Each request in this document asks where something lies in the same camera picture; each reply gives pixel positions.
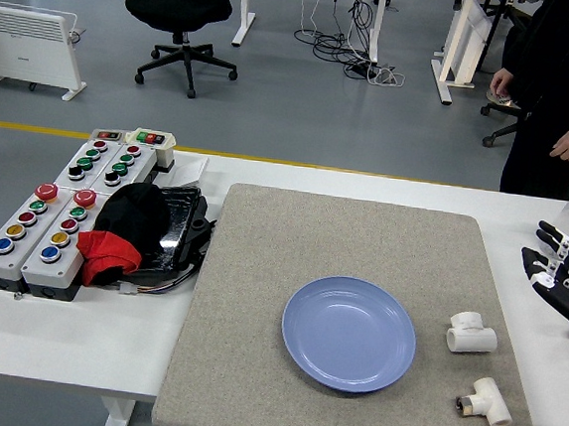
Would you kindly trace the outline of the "person's right hand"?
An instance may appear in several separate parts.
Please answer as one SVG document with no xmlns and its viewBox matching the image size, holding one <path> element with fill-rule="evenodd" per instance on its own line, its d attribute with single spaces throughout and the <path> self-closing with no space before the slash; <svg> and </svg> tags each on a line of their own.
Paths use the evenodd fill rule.
<svg viewBox="0 0 569 426">
<path fill-rule="evenodd" d="M 501 68 L 492 77 L 489 89 L 491 93 L 500 98 L 510 98 L 511 93 L 508 88 L 511 86 L 513 80 L 513 73 L 508 71 L 506 68 Z"/>
</svg>

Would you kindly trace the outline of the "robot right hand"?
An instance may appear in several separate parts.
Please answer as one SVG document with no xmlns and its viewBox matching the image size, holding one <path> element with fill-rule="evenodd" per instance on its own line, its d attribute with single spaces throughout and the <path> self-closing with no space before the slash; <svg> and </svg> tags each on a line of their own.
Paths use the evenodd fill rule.
<svg viewBox="0 0 569 426">
<path fill-rule="evenodd" d="M 537 294 L 569 322 L 569 235 L 543 220 L 536 236 L 543 247 L 521 249 L 524 272 Z"/>
</svg>

